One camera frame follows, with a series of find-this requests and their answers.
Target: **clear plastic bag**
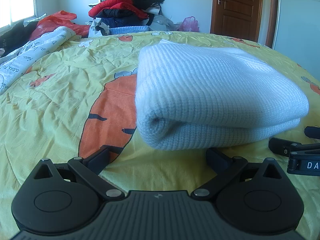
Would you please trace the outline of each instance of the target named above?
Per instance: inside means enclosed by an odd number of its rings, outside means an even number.
[[[161,30],[154,30],[151,27],[151,29],[154,31],[176,31],[176,25],[173,23],[173,21],[163,15],[155,15],[153,18],[153,23],[158,23],[164,27],[164,29]]]
[[[180,32],[199,32],[198,21],[196,18],[191,16],[185,18],[180,27],[178,28]]]

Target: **white knit fabric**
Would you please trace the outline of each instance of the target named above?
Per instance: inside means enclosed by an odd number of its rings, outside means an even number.
[[[247,52],[167,41],[141,50],[135,103],[142,138],[163,150],[262,140],[309,108],[297,85]]]

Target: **red plastic bag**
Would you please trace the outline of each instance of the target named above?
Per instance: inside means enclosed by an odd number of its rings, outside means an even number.
[[[86,36],[89,33],[90,25],[73,24],[70,20],[77,18],[74,13],[66,11],[56,12],[38,22],[37,28],[31,34],[30,40],[34,41],[44,33],[53,32],[59,26],[65,26],[74,30],[77,35]]]
[[[180,25],[178,31],[180,32],[199,32],[198,21],[196,18],[188,17],[185,18],[182,24]]]

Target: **bed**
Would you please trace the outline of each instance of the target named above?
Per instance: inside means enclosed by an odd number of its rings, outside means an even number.
[[[215,176],[205,149],[160,151],[146,145],[135,128],[134,93],[138,54],[162,39],[201,47],[235,47],[267,62],[301,87],[310,111],[300,125],[277,137],[301,143],[306,126],[320,126],[320,82],[280,53],[252,41],[184,32],[145,32],[93,39],[75,36],[33,64],[0,96],[0,239],[18,232],[11,202],[37,162],[65,163],[101,145],[114,147],[112,163],[100,174],[119,189],[188,190]],[[268,149],[268,140],[221,149],[249,162],[266,157],[286,169],[287,159]],[[320,179],[288,175],[305,205],[297,231],[307,240],[320,233]]]

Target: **orange plastic bag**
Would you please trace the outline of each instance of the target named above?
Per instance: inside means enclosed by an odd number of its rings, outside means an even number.
[[[30,40],[34,41],[44,33],[53,32],[59,26],[65,26],[74,30],[77,35],[86,36],[89,33],[90,25],[73,24],[70,20],[77,18],[74,13],[59,11],[47,16],[38,22],[37,28],[31,34]]]

